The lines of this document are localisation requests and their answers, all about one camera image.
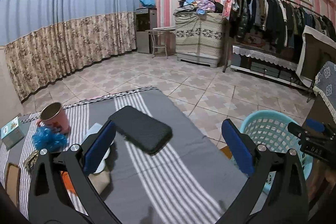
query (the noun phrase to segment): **tissue box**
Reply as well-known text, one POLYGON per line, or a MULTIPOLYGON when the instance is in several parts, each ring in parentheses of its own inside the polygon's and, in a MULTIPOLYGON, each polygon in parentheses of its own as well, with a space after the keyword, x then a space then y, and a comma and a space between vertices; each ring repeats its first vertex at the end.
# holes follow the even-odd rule
POLYGON ((7 148, 13 147, 17 142, 23 139, 24 134, 20 126, 21 122, 18 117, 16 117, 1 129, 1 140, 7 148))

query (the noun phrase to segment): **bed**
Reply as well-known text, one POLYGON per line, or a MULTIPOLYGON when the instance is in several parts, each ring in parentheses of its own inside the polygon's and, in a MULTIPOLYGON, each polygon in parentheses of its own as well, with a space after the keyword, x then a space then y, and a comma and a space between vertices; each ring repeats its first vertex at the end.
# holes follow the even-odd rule
MULTIPOLYGON (((67 148, 81 143, 94 123, 104 124, 125 105, 168 124, 173 138, 159 153, 149 156, 117 134, 106 159, 111 178, 101 193, 106 205, 122 223, 215 223, 247 177, 157 88, 139 88, 65 106, 71 125, 67 148)), ((8 162, 21 167, 19 203, 26 218, 30 176, 23 162, 34 150, 31 136, 38 116, 39 112, 21 117, 26 137, 9 151, 4 144, 0 149, 2 184, 8 162)), ((69 194, 76 210, 85 213, 78 197, 69 194)), ((262 193, 252 213, 259 211, 265 200, 262 193)))

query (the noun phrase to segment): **small table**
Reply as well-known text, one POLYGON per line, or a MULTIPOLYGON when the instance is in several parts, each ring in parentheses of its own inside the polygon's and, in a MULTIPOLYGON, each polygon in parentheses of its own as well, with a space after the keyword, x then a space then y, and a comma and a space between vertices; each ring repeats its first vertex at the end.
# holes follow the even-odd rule
POLYGON ((152 38, 152 44, 153 44, 152 58, 155 57, 156 48, 164 48, 166 52, 166 57, 168 58, 168 54, 167 54, 167 41, 169 37, 168 34, 173 33, 174 31, 175 31, 175 27, 153 28, 151 30, 146 30, 146 32, 148 32, 149 36, 152 38), (157 35, 157 41, 159 41, 159 34, 166 35, 163 45, 156 45, 155 35, 157 35))

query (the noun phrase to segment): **black phone case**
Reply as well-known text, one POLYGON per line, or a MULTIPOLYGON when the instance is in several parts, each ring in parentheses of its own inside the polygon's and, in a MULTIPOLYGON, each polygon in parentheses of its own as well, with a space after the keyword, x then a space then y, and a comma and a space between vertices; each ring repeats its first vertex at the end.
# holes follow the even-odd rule
POLYGON ((157 153, 173 136, 170 126, 131 106, 118 110, 110 120, 120 134, 150 155, 157 153))

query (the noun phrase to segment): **plastic basket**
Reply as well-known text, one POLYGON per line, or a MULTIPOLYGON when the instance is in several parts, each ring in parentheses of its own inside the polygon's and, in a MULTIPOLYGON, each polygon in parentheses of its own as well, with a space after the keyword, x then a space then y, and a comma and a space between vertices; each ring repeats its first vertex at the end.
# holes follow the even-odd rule
MULTIPOLYGON (((313 157, 300 151, 299 139, 289 133, 287 126, 290 122, 295 122, 290 117, 273 110, 260 110, 250 114, 243 122, 240 132, 247 134, 255 144, 264 144, 270 151, 286 153, 289 149, 295 149, 298 153, 304 178, 307 179, 313 157)), ((275 172, 270 172, 263 191, 269 193, 275 176, 275 172)))

